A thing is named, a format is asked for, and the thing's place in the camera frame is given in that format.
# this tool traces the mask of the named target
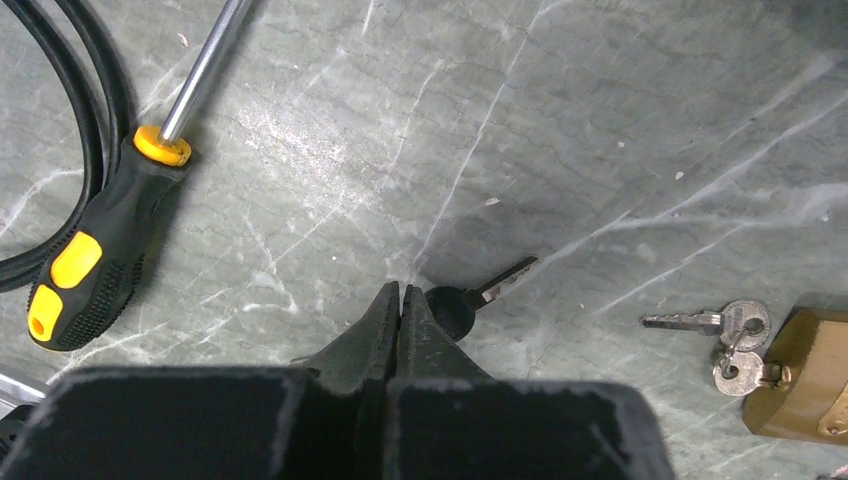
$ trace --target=padlock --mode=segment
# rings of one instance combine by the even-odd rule
[[[752,433],[848,445],[848,312],[801,308],[786,321],[764,361],[785,382],[745,399]]]

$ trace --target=black cable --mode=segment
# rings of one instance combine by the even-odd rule
[[[82,67],[56,28],[30,0],[3,0],[21,21],[47,56],[71,102],[82,142],[83,185],[77,203],[65,223],[50,238],[35,248],[0,261],[0,292],[6,292],[32,282],[51,248],[70,237],[83,210],[104,184],[104,172],[114,171],[118,149],[129,131],[128,95],[123,84],[120,64],[108,49],[106,34],[82,2],[57,0],[79,33],[91,56],[106,96],[109,119],[108,142],[103,142],[95,115],[97,99],[89,88]],[[104,157],[102,145],[108,143]]]

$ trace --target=marble surface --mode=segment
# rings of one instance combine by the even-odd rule
[[[136,301],[55,354],[27,337],[26,292],[4,294],[0,363],[50,381],[81,365],[283,364],[387,280],[469,287],[536,253],[461,344],[493,375],[638,387],[681,479],[848,463],[750,435],[711,384],[714,340],[637,322],[754,298],[776,330],[799,299],[848,293],[848,4],[257,2],[188,134],[201,154]],[[221,2],[91,4],[140,121],[160,122]],[[5,257],[61,223],[81,163],[59,82],[5,8],[0,44]]]

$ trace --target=key hole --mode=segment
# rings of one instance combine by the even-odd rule
[[[721,372],[721,376],[724,377],[725,380],[733,380],[739,376],[739,368],[735,365],[731,365],[730,368],[727,369],[727,372]]]
[[[748,330],[748,333],[751,335],[757,335],[758,333],[762,333],[762,331],[766,328],[766,322],[764,322],[762,318],[752,318],[745,322],[743,328]]]

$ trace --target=black and yellow handle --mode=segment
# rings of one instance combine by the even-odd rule
[[[27,316],[30,336],[42,347],[86,345],[132,298],[159,201],[185,178],[191,155],[185,140],[166,146],[158,136],[159,127],[143,126],[124,140],[113,178],[42,266]]]

